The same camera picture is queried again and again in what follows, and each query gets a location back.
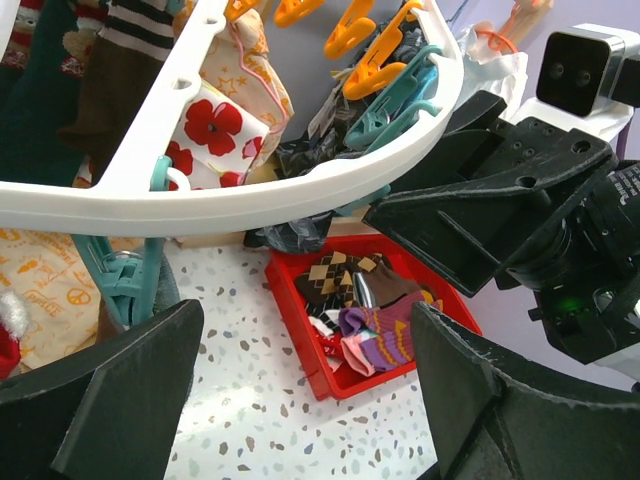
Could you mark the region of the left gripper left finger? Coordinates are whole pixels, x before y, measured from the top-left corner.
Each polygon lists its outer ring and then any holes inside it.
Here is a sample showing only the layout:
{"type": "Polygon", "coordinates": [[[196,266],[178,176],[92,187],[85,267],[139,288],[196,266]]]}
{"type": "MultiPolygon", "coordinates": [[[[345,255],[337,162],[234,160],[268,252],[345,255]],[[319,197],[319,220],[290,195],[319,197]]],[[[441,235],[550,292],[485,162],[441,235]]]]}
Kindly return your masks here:
{"type": "Polygon", "coordinates": [[[1,383],[4,479],[161,479],[204,324],[184,300],[1,383]]]}

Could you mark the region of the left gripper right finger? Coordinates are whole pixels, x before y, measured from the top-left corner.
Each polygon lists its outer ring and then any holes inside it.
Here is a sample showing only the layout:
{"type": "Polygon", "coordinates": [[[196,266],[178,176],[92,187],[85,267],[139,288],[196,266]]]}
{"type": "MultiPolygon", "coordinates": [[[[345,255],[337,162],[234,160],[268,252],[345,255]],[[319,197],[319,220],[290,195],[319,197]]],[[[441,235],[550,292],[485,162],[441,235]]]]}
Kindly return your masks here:
{"type": "Polygon", "coordinates": [[[639,396],[530,361],[418,302],[426,479],[636,479],[639,396]]]}

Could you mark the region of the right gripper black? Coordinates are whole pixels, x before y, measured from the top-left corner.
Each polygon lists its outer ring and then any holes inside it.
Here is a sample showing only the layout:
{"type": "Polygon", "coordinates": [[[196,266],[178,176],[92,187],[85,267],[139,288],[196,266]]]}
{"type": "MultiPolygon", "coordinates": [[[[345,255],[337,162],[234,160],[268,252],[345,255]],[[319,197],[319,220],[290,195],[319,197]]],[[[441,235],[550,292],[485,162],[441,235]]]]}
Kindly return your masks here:
{"type": "Polygon", "coordinates": [[[505,109],[502,97],[477,91],[424,160],[427,188],[467,181],[462,189],[390,196],[364,217],[468,297],[492,279],[552,288],[567,217],[617,165],[608,143],[581,130],[533,117],[496,122],[505,109]]]}

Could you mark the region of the teal clothespin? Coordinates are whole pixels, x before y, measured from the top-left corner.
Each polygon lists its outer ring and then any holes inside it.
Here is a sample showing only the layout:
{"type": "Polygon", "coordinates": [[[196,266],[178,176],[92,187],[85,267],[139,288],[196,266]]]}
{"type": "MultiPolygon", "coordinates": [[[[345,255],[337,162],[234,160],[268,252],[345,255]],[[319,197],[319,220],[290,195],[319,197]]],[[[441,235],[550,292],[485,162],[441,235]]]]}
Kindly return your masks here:
{"type": "Polygon", "coordinates": [[[107,309],[121,325],[131,327],[152,316],[164,240],[146,238],[140,253],[114,251],[103,236],[72,234],[74,245],[107,309]]]}

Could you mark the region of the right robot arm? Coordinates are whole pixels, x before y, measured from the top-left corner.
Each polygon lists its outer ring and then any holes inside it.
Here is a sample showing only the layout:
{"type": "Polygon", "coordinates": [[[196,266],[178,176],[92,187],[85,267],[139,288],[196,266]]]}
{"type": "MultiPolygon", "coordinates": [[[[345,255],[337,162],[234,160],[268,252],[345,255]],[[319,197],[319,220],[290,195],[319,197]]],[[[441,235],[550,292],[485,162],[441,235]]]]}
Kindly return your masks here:
{"type": "Polygon", "coordinates": [[[479,91],[365,223],[466,296],[529,289],[532,320],[583,364],[639,375],[639,166],[479,91]]]}

